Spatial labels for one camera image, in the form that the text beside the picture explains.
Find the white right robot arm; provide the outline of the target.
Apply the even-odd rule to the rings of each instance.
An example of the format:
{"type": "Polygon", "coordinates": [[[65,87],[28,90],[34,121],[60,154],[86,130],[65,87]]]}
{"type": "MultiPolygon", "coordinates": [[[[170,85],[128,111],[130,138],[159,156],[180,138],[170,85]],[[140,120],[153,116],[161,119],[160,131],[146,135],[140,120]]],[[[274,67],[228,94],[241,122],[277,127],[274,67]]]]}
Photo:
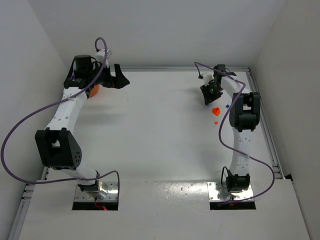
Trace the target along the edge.
{"type": "Polygon", "coordinates": [[[200,89],[204,104],[207,106],[219,99],[223,91],[231,97],[228,116],[234,137],[233,154],[224,188],[228,192],[242,192],[250,185],[250,143],[260,122],[261,96],[247,89],[245,83],[236,79],[234,72],[227,72],[224,64],[218,64],[212,70],[212,74],[198,74],[198,78],[203,80],[200,89]]]}

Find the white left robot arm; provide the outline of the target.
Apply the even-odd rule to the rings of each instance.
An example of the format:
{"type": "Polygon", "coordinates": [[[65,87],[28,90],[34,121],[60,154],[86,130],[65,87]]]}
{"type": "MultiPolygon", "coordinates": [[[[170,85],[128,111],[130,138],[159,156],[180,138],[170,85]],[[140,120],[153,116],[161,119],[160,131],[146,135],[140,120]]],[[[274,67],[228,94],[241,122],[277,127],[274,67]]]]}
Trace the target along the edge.
{"type": "Polygon", "coordinates": [[[76,55],[63,83],[62,103],[44,130],[35,133],[42,164],[75,178],[80,190],[94,194],[102,189],[100,174],[82,161],[82,150],[73,136],[80,110],[95,86],[121,89],[129,85],[120,65],[111,74],[108,54],[103,49],[95,56],[76,55]]]}

